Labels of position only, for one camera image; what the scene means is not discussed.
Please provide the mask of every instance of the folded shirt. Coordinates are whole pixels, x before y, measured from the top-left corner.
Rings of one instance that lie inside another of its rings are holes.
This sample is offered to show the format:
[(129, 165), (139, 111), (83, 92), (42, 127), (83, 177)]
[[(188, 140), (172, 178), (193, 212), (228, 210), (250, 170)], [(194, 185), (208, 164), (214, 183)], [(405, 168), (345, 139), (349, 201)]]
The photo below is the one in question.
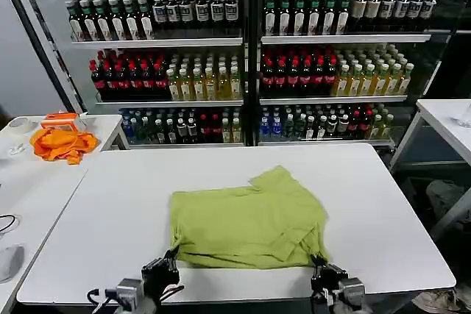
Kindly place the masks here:
[(171, 197), (171, 247), (177, 258), (217, 268), (284, 268), (327, 259), (322, 236), (327, 213), (282, 166), (250, 186)]

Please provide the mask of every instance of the beverage display cooler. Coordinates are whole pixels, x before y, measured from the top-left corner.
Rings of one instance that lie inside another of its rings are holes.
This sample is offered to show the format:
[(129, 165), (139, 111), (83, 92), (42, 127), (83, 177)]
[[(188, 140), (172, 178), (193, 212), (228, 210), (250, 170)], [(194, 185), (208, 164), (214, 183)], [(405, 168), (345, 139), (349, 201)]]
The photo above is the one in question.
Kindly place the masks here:
[(135, 148), (387, 149), (466, 1), (21, 0), (71, 99), (121, 113)]

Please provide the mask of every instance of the bottle label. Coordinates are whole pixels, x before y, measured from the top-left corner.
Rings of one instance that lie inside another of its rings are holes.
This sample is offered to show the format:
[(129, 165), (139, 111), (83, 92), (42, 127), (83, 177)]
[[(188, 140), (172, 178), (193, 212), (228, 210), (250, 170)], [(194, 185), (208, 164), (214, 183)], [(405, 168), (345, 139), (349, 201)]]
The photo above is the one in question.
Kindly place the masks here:
[(354, 0), (350, 15), (353, 18), (363, 18), (363, 14), (365, 13), (365, 8), (366, 8), (366, 1)]
[(364, 80), (360, 89), (360, 96), (366, 96), (368, 94), (369, 86), (371, 85), (371, 80)]
[(136, 24), (135, 19), (134, 18), (127, 18), (126, 22), (127, 22), (127, 26), (130, 28), (132, 39), (133, 40), (138, 40), (139, 39), (138, 25)]
[(111, 36), (110, 27), (108, 27), (108, 22), (106, 22), (105, 19), (99, 18), (98, 26), (100, 26), (100, 29), (102, 31), (102, 34), (105, 40), (113, 40), (113, 37)]
[(360, 80), (352, 80), (352, 86), (350, 86), (349, 96), (356, 96), (357, 95), (359, 85), (360, 85)]
[(372, 139), (375, 139), (376, 138), (376, 135), (378, 135), (378, 131), (379, 129), (378, 128), (373, 128), (371, 129), (371, 132), (369, 133), (369, 139), (372, 140)]
[(302, 85), (307, 85), (311, 81), (309, 76), (300, 76), (300, 82)]
[(378, 82), (376, 83), (375, 92), (373, 93), (373, 96), (379, 96), (381, 94), (381, 91), (383, 90), (383, 86), (385, 82), (386, 82), (385, 79), (378, 80)]
[(226, 3), (226, 20), (237, 21), (238, 20), (238, 4)]
[(150, 21), (150, 18), (142, 18), (142, 27), (144, 28), (144, 33), (146, 34), (146, 39), (151, 40), (152, 39), (152, 22)]
[(294, 35), (300, 36), (302, 34), (302, 24), (304, 23), (304, 14), (298, 13), (294, 16)]
[(273, 36), (273, 26), (275, 25), (275, 14), (265, 15), (265, 36)]
[(164, 24), (167, 22), (167, 13), (165, 11), (165, 6), (160, 6), (160, 7), (152, 7), (152, 11), (154, 12), (154, 19), (155, 22), (158, 24)]
[(131, 83), (129, 80), (123, 80), (119, 82), (119, 88), (127, 89), (130, 88)]
[(233, 99), (238, 99), (241, 94), (241, 86), (239, 85), (239, 81), (232, 81), (230, 83), (230, 87), (233, 90)]
[(422, 11), (420, 11), (420, 18), (430, 18), (432, 16), (433, 8), (435, 7), (434, 1), (424, 1), (422, 5)]
[(104, 80), (95, 81), (94, 84), (95, 84), (95, 88), (98, 88), (98, 89), (105, 88), (106, 86), (106, 83)]
[(288, 83), (290, 85), (295, 85), (297, 84), (298, 76), (288, 76)]
[(208, 92), (208, 99), (214, 101), (216, 99), (216, 91), (214, 89), (214, 84), (206, 84), (206, 91)]
[(403, 18), (406, 16), (407, 9), (409, 8), (409, 1), (398, 1), (396, 3), (396, 10), (394, 11), (395, 18)]
[(411, 80), (410, 79), (404, 79), (401, 83), (400, 83), (400, 86), (399, 86), (399, 90), (397, 90), (397, 93), (399, 95), (403, 95), (409, 85), (409, 82)]
[(325, 129), (317, 130), (317, 137), (316, 140), (322, 140), (325, 134)]
[(178, 87), (176, 85), (170, 85), (169, 90), (171, 94), (171, 99), (173, 101), (178, 101), (180, 99), (180, 95), (178, 94)]
[(182, 17), (183, 22), (193, 21), (193, 8), (191, 7), (191, 4), (180, 5), (180, 16)]
[(167, 5), (167, 17), (170, 22), (180, 21), (180, 14), (178, 12), (177, 5)]
[(222, 142), (223, 143), (230, 142), (230, 132), (222, 132)]
[(289, 14), (283, 13), (280, 16), (280, 36), (288, 34)]
[(214, 22), (224, 20), (224, 6), (222, 4), (211, 4), (211, 18)]
[(165, 143), (165, 135), (162, 132), (157, 133), (157, 139), (159, 140), (159, 143)]
[(409, 8), (407, 10), (408, 18), (418, 18), (420, 13), (420, 8), (422, 7), (421, 1), (411, 1)]
[(392, 95), (397, 85), (397, 79), (391, 79), (386, 89), (386, 95)]
[(115, 27), (116, 34), (118, 35), (118, 39), (126, 40), (126, 35), (124, 34), (124, 27), (123, 27), (123, 23), (121, 22), (121, 19), (114, 18), (113, 25)]
[(312, 140), (312, 137), (314, 135), (314, 131), (312, 129), (308, 129), (306, 132), (306, 140)]
[(340, 13), (339, 20), (337, 21), (336, 35), (343, 35), (347, 25), (348, 13)]
[(74, 31), (75, 40), (77, 42), (83, 42), (85, 37), (83, 35), (82, 27), (80, 27), (80, 22), (77, 20), (70, 20), (72, 31)]
[(313, 36), (316, 34), (318, 22), (319, 22), (319, 13), (311, 13), (309, 15), (308, 35)]
[(196, 4), (196, 18), (198, 21), (208, 21), (208, 4), (199, 5)]
[(241, 132), (233, 132), (233, 140), (234, 140), (234, 143), (240, 143), (241, 142)]
[(324, 17), (324, 26), (322, 27), (323, 35), (330, 35), (330, 30), (332, 29), (333, 23), (333, 13), (327, 13)]
[(278, 76), (277, 76), (277, 77), (275, 78), (275, 83), (276, 83), (277, 85), (284, 85), (284, 84), (285, 84), (285, 81), (286, 81), (286, 78), (285, 78), (284, 76), (282, 76), (282, 77), (278, 77)]
[(142, 80), (131, 80), (131, 85), (134, 88), (142, 88), (144, 84), (142, 83)]
[(380, 9), (380, 4), (379, 1), (368, 1), (364, 14), (365, 18), (375, 18)]
[(169, 140), (170, 143), (176, 143), (177, 142), (177, 135), (174, 132), (169, 133)]
[(378, 12), (379, 18), (388, 18), (391, 16), (394, 1), (382, 1)]
[(98, 36), (98, 31), (96, 30), (95, 23), (93, 20), (86, 18), (85, 25), (88, 29), (88, 33), (90, 34), (91, 40), (100, 40)]

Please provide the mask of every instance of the bottle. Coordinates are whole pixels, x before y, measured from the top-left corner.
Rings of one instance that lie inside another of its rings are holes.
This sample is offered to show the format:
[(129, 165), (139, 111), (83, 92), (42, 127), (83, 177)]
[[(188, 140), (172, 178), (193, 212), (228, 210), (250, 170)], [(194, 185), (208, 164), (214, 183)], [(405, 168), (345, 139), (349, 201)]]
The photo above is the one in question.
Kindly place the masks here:
[(167, 69), (167, 79), (169, 81), (169, 90), (172, 101), (181, 101), (182, 93), (181, 88), (178, 85), (177, 76), (174, 73), (173, 69)]
[(132, 5), (132, 0), (123, 0), (124, 8), (126, 9), (126, 23), (130, 31), (132, 40), (139, 40), (139, 28), (138, 22), (136, 21), (136, 15), (134, 7)]
[(290, 113), (286, 116), (285, 126), (283, 129), (283, 137), (286, 140), (290, 140), (293, 137), (293, 128), (294, 128), (293, 115)]
[(294, 10), (294, 36), (300, 36), (304, 32), (304, 0), (296, 0)]
[(349, 6), (350, 0), (341, 1), (339, 16), (337, 18), (336, 35), (343, 35), (345, 33), (345, 29), (347, 27)]
[(397, 0), (396, 7), (394, 9), (394, 14), (392, 16), (392, 23), (396, 31), (404, 30), (404, 20), (406, 18), (406, 13), (409, 8), (410, 0)]
[(81, 0), (79, 3), (83, 13), (83, 23), (87, 27), (87, 32), (90, 36), (90, 39), (101, 40), (101, 34), (98, 30), (98, 23), (96, 22), (96, 14), (90, 7), (90, 2), (88, 0)]
[(205, 69), (205, 74), (206, 96), (209, 101), (214, 101), (216, 100), (216, 77), (211, 67)]
[(281, 0), (281, 8), (279, 10), (279, 36), (286, 36), (288, 35), (288, 27), (289, 27), (289, 0)]
[(330, 31), (332, 30), (333, 18), (335, 15), (333, 6), (335, 3), (336, 0), (327, 0), (326, 9), (324, 12), (324, 23), (322, 25), (323, 35), (330, 35)]
[(173, 119), (167, 119), (167, 133), (169, 135), (170, 143), (177, 143), (177, 134), (175, 133), (174, 121)]
[(380, 4), (381, 4), (380, 0), (368, 0), (366, 2), (363, 31), (365, 32), (374, 31), (376, 16), (378, 16)]
[(74, 41), (83, 42), (85, 41), (85, 32), (80, 23), (80, 16), (78, 14), (78, 9), (75, 5), (75, 2), (68, 0), (65, 2), (68, 11), (68, 22), (71, 25)]
[(436, 6), (436, 0), (424, 0), (422, 4), (422, 9), (419, 13), (419, 21), (417, 24), (417, 31), (423, 31), (428, 29), (429, 22), (433, 14), (433, 10)]
[(178, 28), (181, 22), (181, 17), (176, 0), (168, 0), (168, 3), (166, 4), (166, 13), (169, 20), (169, 27), (172, 29)]
[(215, 27), (220, 29), (224, 27), (224, 4), (221, 0), (211, 2), (211, 19)]
[(319, 117), (319, 123), (317, 124), (317, 136), (316, 140), (322, 140), (325, 135), (325, 125), (326, 125), (327, 117), (325, 115), (321, 115)]
[(347, 80), (345, 94), (353, 97), (358, 95), (358, 87), (360, 85), (361, 65), (356, 64), (353, 69), (353, 74)]
[(154, 29), (152, 27), (152, 20), (151, 13), (149, 11), (149, 5), (147, 4), (147, 0), (138, 0), (139, 3), (139, 10), (141, 11), (141, 24), (142, 30), (144, 31), (143, 39), (152, 40), (154, 39)]
[(351, 32), (361, 31), (361, 19), (366, 8), (366, 0), (352, 0), (350, 7), (350, 24), (349, 29)]
[(361, 77), (360, 80), (360, 89), (358, 90), (358, 96), (368, 96), (369, 88), (373, 80), (373, 71), (375, 66), (373, 64), (368, 64), (366, 66), (365, 74)]
[(237, 66), (230, 68), (230, 88), (232, 91), (232, 99), (241, 98), (241, 77), (238, 74)]
[(347, 131), (347, 126), (348, 126), (348, 115), (343, 114), (339, 122), (337, 123), (337, 136), (343, 136), (345, 135), (345, 132)]
[(369, 134), (367, 135), (366, 139), (374, 140), (378, 137), (378, 132), (382, 125), (381, 119), (382, 119), (381, 115), (379, 114), (375, 115), (375, 121), (373, 122), (373, 124), (371, 125), (371, 128), (369, 129)]
[(396, 85), (396, 94), (397, 95), (403, 95), (409, 83), (411, 82), (411, 72), (414, 69), (414, 64), (412, 63), (407, 63), (406, 64), (406, 69), (404, 70), (404, 74), (400, 77), (399, 81), (397, 82)]
[(313, 36), (317, 33), (319, 25), (319, 0), (311, 0), (311, 9), (309, 10), (308, 35)]
[(265, 9), (263, 9), (263, 28), (265, 36), (275, 34), (275, 0), (266, 0)]

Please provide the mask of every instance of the shoe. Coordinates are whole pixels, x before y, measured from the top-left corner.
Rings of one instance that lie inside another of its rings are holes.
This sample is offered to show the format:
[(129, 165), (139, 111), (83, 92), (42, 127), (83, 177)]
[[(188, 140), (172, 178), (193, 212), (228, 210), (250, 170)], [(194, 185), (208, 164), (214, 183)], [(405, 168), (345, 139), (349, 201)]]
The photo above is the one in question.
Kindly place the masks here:
[(412, 303), (425, 312), (433, 314), (456, 314), (455, 311), (460, 310), (454, 293), (444, 290), (422, 292), (412, 299)]

